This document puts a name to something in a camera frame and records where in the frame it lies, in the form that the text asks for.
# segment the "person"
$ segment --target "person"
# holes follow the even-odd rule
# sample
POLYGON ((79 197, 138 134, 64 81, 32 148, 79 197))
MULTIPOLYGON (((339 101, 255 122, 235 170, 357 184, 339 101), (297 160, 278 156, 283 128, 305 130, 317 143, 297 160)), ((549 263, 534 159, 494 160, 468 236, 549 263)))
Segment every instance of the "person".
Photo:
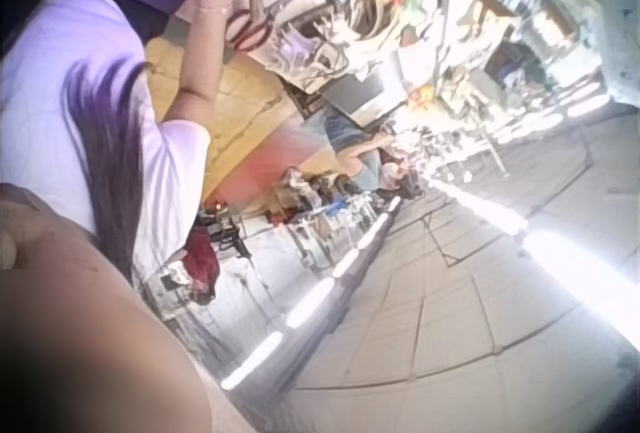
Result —
POLYGON ((408 164, 384 151, 393 142, 391 135, 367 133, 331 105, 325 106, 324 115, 329 143, 344 174, 355 186, 362 191, 379 191, 385 195, 413 196, 403 188, 404 179, 410 173, 408 164))
POLYGON ((2 1, 5 412, 21 431, 211 431, 193 362, 131 285, 195 218, 232 0, 196 0, 160 124, 144 0, 2 1))
POLYGON ((190 297, 199 305, 208 305, 216 297, 220 263, 206 227, 194 226, 191 229, 184 251, 182 264, 191 277, 190 297))

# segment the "fluorescent light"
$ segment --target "fluorescent light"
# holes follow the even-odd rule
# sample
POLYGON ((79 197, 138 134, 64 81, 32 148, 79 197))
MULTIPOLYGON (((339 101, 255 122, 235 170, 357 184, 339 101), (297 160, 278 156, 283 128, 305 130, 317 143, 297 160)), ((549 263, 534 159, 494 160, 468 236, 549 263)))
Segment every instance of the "fluorescent light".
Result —
POLYGON ((544 131, 562 123, 564 117, 560 113, 546 116, 533 125, 535 131, 544 131))
POLYGON ((342 275, 344 275, 349 267, 353 265, 353 262, 356 261, 356 258, 358 258, 359 254, 360 250, 356 250, 355 248, 347 253, 333 269, 333 277, 340 278, 342 275))
POLYGON ((574 93, 571 94, 569 99, 571 101, 578 101, 584 98, 585 96, 589 96, 594 91, 598 91, 602 85, 598 82, 592 82, 588 85, 585 85, 581 88, 578 88, 574 93))
POLYGON ((222 389, 230 391, 238 386, 252 371, 271 356, 278 346, 280 346, 283 338, 284 335, 279 331, 271 333, 271 335, 251 353, 249 358, 220 384, 222 389))
POLYGON ((500 138, 498 138, 498 144, 499 145, 506 145, 507 143, 513 141, 513 136, 511 135, 505 135, 505 136, 501 136, 500 138))
POLYGON ((527 135, 530 135, 533 132, 533 129, 529 125, 520 125, 520 128, 511 133, 512 138, 524 138, 527 135))
POLYGON ((534 231, 524 248, 571 294, 640 350, 640 287, 561 235, 534 231))
POLYGON ((578 103, 577 105, 570 106, 567 109, 567 114, 572 118, 576 116, 581 116, 586 113, 589 113, 593 110, 597 110, 598 108, 603 107, 607 103, 611 97, 608 94, 594 96, 593 98, 589 98, 588 100, 583 101, 582 103, 578 103))
POLYGON ((298 328, 318 309, 336 284, 333 278, 325 278, 305 296, 287 317, 289 328, 298 328))
POLYGON ((389 212, 395 211, 401 201, 402 198, 400 198, 399 196, 396 196, 393 200, 391 200, 391 204, 389 205, 389 212))
POLYGON ((358 242, 359 250, 364 250, 371 244, 371 242, 376 237, 376 234, 378 233, 378 231, 380 231, 380 228, 382 228, 382 225, 384 225, 384 222, 387 221, 388 218, 389 213, 383 213, 378 217, 373 226, 369 229, 369 231, 367 231, 366 235, 364 235, 358 242))
POLYGON ((526 219, 514 210, 505 208, 502 205, 483 200, 478 196, 462 191, 455 186, 447 185, 441 181, 432 180, 431 186, 438 188, 451 198, 458 200, 458 203, 462 206, 469 208, 476 215, 509 235, 515 236, 520 231, 526 230, 529 226, 529 222, 526 219))

